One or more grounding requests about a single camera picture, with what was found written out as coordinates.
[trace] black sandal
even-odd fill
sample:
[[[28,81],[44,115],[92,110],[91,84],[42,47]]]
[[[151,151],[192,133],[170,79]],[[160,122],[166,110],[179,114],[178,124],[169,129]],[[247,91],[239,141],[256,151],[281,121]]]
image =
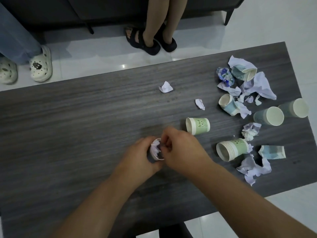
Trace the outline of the black sandal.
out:
[[[164,29],[165,29],[165,24],[163,23],[161,25],[161,27],[159,28],[159,30],[157,31],[157,33],[155,34],[154,39],[156,39],[162,45],[162,48],[164,48],[165,51],[170,53],[177,48],[177,44],[176,44],[176,41],[174,38],[172,38],[171,44],[167,44],[164,42],[164,39],[163,39],[163,30]]]
[[[135,34],[137,33],[137,31],[139,31],[139,43],[135,41]],[[125,36],[132,47],[140,48],[152,56],[157,55],[161,49],[161,46],[158,44],[157,41],[153,40],[153,46],[147,47],[144,43],[143,32],[144,32],[144,29],[138,29],[136,27],[133,27],[130,38],[128,38],[126,31],[125,31]]]

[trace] bare leg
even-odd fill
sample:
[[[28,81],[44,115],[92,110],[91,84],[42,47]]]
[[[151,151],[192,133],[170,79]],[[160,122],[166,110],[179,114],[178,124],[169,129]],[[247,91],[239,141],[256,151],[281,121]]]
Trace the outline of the bare leg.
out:
[[[143,39],[145,45],[148,47],[153,46],[154,35],[157,33],[157,31],[159,30],[159,28],[165,20],[169,2],[170,0],[149,0],[146,18],[146,28],[143,32]],[[131,30],[132,29],[126,30],[128,38],[131,35]],[[137,31],[135,35],[135,41],[137,43],[139,42],[138,34],[139,32]]]
[[[167,44],[172,43],[172,37],[177,25],[184,13],[187,0],[170,0],[166,27],[163,31],[163,40]]]

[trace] hand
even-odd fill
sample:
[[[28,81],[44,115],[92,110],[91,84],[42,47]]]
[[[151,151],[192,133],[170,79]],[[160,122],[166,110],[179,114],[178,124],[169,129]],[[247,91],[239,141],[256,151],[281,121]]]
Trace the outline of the hand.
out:
[[[149,136],[141,138],[131,145],[115,168],[112,176],[124,176],[125,181],[130,182],[132,187],[136,189],[158,172],[163,167],[164,161],[157,161],[152,164],[146,156],[148,148],[155,139],[154,136]]]
[[[189,172],[211,159],[199,141],[190,133],[168,127],[163,131],[161,142],[165,163],[173,170],[187,176]]]

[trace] wood grain table surface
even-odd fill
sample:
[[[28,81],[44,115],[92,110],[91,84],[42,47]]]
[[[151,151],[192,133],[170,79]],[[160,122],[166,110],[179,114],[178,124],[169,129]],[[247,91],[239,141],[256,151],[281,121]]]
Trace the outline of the wood grain table surface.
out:
[[[112,73],[0,92],[0,208],[5,238],[45,237],[111,174],[124,150],[164,127],[184,129],[186,117],[206,117],[211,130],[196,136],[212,159],[238,179],[243,157],[224,162],[216,144],[241,136],[252,121],[218,105],[218,67],[231,55],[264,71],[277,100],[246,106],[252,113],[301,97],[285,43],[269,44]],[[174,88],[161,93],[168,81]],[[202,99],[206,110],[195,105]],[[252,189],[270,196],[317,181],[316,143],[308,118],[263,126],[251,142],[283,145],[287,159]],[[111,237],[135,235],[216,212],[188,180],[165,167],[139,187],[122,208]]]

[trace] denim pant leg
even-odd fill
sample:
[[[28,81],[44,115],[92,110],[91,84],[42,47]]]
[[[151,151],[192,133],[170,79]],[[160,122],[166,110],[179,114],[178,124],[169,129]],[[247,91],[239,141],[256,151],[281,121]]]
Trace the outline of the denim pant leg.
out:
[[[40,44],[0,3],[0,53],[24,64],[42,52]]]

